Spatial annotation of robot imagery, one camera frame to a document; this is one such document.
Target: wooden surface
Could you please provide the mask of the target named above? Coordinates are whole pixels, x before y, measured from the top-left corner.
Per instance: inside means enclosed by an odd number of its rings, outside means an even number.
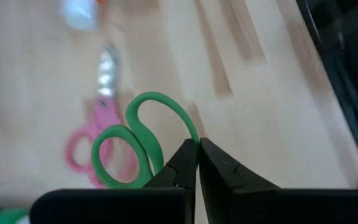
[[[63,148],[96,95],[105,41],[122,53],[121,112],[160,91],[202,136],[281,187],[358,185],[357,147],[295,0],[112,0],[93,33],[70,30],[59,3],[0,0],[0,205],[91,187]],[[140,117],[165,161],[189,136],[158,103]],[[199,186],[198,223],[201,198]]]

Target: scissor blade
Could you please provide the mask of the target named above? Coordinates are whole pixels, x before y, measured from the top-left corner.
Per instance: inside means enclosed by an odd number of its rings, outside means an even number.
[[[118,71],[118,49],[112,45],[105,45],[99,58],[99,89],[98,92],[103,96],[113,97],[115,90],[115,81]]]

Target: green scissors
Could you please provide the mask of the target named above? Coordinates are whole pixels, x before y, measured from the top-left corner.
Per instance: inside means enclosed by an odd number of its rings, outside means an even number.
[[[112,125],[105,129],[93,142],[91,154],[92,165],[96,175],[107,188],[133,189],[143,187],[154,176],[150,168],[149,158],[152,161],[155,174],[158,174],[164,166],[164,158],[160,143],[158,143],[154,134],[139,120],[139,107],[147,100],[158,101],[176,112],[176,114],[185,122],[196,146],[200,143],[193,122],[186,111],[177,102],[161,93],[143,93],[137,96],[126,109],[126,119],[132,130],[121,124]],[[135,180],[130,183],[122,183],[111,177],[104,169],[100,160],[99,153],[102,142],[113,137],[125,140],[135,150],[139,159],[139,174]]]

